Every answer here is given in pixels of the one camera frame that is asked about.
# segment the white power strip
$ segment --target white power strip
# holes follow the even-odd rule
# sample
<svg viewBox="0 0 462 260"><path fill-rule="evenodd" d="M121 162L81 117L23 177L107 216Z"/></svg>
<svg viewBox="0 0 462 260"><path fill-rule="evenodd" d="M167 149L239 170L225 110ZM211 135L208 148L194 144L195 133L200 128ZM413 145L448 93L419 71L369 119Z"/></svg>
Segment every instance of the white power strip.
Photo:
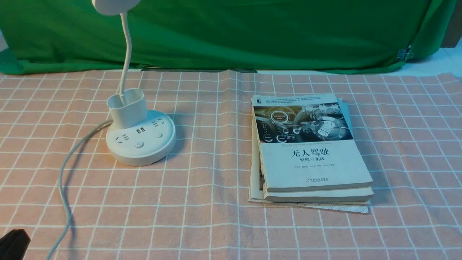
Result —
<svg viewBox="0 0 462 260"><path fill-rule="evenodd" d="M166 157L175 146L173 121L159 111L149 110L145 121L127 129L112 124L106 144L114 158L127 165L145 166Z"/></svg>

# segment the book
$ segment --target book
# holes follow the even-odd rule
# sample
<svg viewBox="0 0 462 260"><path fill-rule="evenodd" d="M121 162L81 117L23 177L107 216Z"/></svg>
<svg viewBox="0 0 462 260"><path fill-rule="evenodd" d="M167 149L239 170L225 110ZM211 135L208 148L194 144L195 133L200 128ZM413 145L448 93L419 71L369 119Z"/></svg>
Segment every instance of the book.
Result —
<svg viewBox="0 0 462 260"><path fill-rule="evenodd" d="M348 106L344 104L341 99L338 100L339 105L345 112L345 119L347 125L351 125ZM321 190L321 191L310 191L310 192L264 192L264 175L261 172L261 163L259 156L259 140L256 131L255 121L252 124L252 167L251 167L251 178L250 178L250 192L249 200L258 201L266 200L273 202L293 202L299 204L311 204L320 202L329 202L329 206L339 202L340 207L345 204L350 205L369 205L368 199L372 197L373 192L370 187L366 188L353 188L353 189L340 189L340 190ZM361 207L358 209L360 212L365 212Z"/></svg>
<svg viewBox="0 0 462 260"><path fill-rule="evenodd" d="M349 120L348 106L341 103L339 104L344 106L345 117ZM369 213L369 201L365 202L348 202L348 203L311 203L311 202L297 202L297 203L275 203L268 200L265 200L263 195L263 176L261 175L260 170L260 157L258 150L258 137L255 128L252 129L252 165L250 169L250 183L249 183L249 201L256 203L265 203L276 206L288 206L288 207L300 207L300 208L312 208L312 209L321 209L321 210L334 210L334 211L345 211L345 212L354 212L354 213Z"/></svg>
<svg viewBox="0 0 462 260"><path fill-rule="evenodd" d="M321 190L329 191L312 197L365 201L372 196L371 175L333 94L254 95L252 110L265 197Z"/></svg>

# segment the checkered tablecloth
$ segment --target checkered tablecloth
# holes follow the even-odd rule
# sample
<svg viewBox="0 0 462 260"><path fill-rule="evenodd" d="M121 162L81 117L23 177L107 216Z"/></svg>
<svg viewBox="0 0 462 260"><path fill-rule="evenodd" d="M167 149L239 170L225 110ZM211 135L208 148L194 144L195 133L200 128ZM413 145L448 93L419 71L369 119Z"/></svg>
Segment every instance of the checkered tablecloth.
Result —
<svg viewBox="0 0 462 260"><path fill-rule="evenodd" d="M31 236L44 259L65 215L67 152L108 118L120 72L0 75L0 234ZM462 84L451 74L261 75L130 72L177 143L147 167L117 163L105 131L66 171L75 224L55 259L462 258ZM349 104L374 179L371 214L248 202L250 97L334 92Z"/></svg>

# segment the car dashboard image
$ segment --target car dashboard image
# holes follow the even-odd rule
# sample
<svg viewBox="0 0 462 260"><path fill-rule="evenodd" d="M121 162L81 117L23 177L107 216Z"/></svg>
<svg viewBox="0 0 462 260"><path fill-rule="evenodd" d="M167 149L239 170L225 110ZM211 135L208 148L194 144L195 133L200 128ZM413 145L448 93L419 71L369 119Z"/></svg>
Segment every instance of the car dashboard image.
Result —
<svg viewBox="0 0 462 260"><path fill-rule="evenodd" d="M352 139L338 103L255 106L260 142L293 143Z"/></svg>

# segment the lamp head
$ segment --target lamp head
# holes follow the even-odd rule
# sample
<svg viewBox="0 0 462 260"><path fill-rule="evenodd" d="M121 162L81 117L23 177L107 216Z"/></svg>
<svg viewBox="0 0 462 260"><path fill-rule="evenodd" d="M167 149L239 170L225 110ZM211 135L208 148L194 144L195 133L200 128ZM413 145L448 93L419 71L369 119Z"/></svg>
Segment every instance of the lamp head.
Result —
<svg viewBox="0 0 462 260"><path fill-rule="evenodd" d="M91 0L102 15L118 15L135 7L141 0Z"/></svg>

